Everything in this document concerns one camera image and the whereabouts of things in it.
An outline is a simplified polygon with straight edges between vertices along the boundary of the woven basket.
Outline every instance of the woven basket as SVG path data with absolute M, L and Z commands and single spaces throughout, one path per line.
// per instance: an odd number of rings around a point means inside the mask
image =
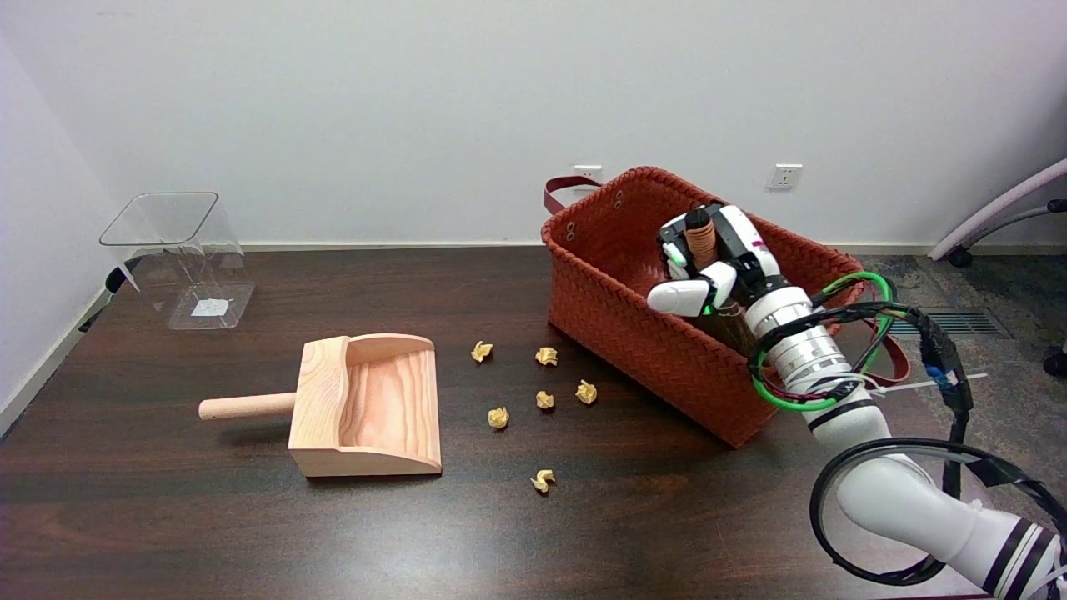
M 717 200 L 671 173 L 639 167 L 556 212 L 541 239 L 552 253 L 548 321 L 739 447 L 775 412 L 753 390 L 747 357 L 644 301 L 652 286 L 667 279 L 656 244 L 659 226 Z M 559 208 L 547 191 L 545 205 Z M 749 218 L 782 274 L 809 294 L 862 270 L 851 256 Z M 862 287 L 831 305 L 855 302 Z

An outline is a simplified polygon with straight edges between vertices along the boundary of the floor vent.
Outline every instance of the floor vent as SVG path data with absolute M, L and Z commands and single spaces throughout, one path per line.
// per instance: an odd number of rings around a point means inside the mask
M 1012 337 L 986 309 L 926 307 L 919 310 L 929 315 L 953 338 L 959 337 Z M 897 337 L 918 337 L 919 332 L 911 325 L 894 320 L 889 329 Z

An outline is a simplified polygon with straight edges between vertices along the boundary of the dark wood tabletop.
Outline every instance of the dark wood tabletop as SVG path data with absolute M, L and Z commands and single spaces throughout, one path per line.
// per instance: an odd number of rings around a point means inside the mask
M 830 457 L 780 413 L 731 451 L 552 329 L 543 248 L 251 254 L 234 330 L 169 331 L 126 285 L 0 446 L 0 597 L 894 598 L 974 594 L 854 579 L 811 533 Z M 305 479 L 288 423 L 201 422 L 207 397 L 292 391 L 305 342 L 436 344 L 440 477 Z M 857 335 L 858 332 L 845 332 Z M 494 344 L 475 363 L 476 342 Z M 540 346 L 559 366 L 534 361 Z M 574 398 L 579 379 L 600 400 Z M 555 394 L 542 414 L 535 394 Z M 910 392 L 896 432 L 942 437 Z M 487 411 L 505 406 L 495 431 Z M 553 469 L 539 495 L 529 477 Z M 918 552 L 828 510 L 862 566 Z

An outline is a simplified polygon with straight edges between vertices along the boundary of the wooden handle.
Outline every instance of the wooden handle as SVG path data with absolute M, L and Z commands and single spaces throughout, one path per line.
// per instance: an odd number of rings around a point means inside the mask
M 264 396 L 238 396 L 236 398 L 212 398 L 200 406 L 201 421 L 210 419 L 237 419 L 261 414 L 291 413 L 297 405 L 297 393 L 266 394 Z

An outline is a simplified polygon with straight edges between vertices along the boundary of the clear acrylic box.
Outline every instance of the clear acrylic box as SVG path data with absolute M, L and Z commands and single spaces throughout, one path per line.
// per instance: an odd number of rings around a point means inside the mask
M 141 194 L 100 236 L 129 283 L 170 329 L 237 326 L 255 283 L 219 194 Z

